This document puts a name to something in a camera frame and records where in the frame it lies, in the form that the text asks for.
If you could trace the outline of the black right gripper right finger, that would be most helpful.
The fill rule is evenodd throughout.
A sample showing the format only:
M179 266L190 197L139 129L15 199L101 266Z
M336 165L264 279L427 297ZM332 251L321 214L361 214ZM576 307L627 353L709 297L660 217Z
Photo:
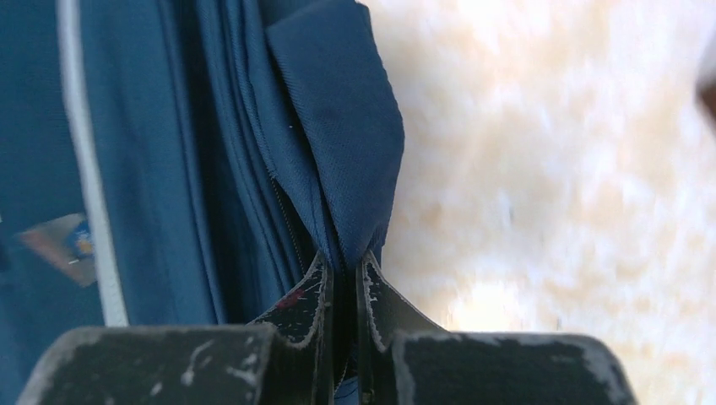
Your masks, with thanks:
M633 404L616 356L578 334L450 332L367 252L356 269L364 404Z

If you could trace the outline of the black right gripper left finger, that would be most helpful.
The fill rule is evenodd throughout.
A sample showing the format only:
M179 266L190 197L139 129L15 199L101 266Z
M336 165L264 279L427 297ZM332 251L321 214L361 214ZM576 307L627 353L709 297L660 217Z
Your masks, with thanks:
M41 356L21 404L330 404L332 270L246 325L81 327Z

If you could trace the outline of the navy blue student backpack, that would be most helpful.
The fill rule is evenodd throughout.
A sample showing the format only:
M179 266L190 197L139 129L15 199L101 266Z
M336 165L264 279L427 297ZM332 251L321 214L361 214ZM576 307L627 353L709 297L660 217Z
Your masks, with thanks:
M404 129L355 1L1 4L1 401L105 321L62 247L111 241L131 326L246 323L316 253L385 241Z

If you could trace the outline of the blue triangular ruler piece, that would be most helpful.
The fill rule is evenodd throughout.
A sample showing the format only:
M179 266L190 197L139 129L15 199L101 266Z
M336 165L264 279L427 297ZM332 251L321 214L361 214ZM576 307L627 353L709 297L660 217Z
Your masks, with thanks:
M76 261L83 261L94 256L94 243L86 219L80 220L68 233L65 244L69 249L72 258Z

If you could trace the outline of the small orange eraser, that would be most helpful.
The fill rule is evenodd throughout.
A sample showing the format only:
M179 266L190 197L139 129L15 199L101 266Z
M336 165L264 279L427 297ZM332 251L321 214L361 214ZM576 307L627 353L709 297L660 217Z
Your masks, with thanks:
M87 220L83 213L71 213L36 224L20 232L18 237L37 256L81 287L87 287L96 281L95 251L93 257L76 261L65 244L70 230L82 219Z

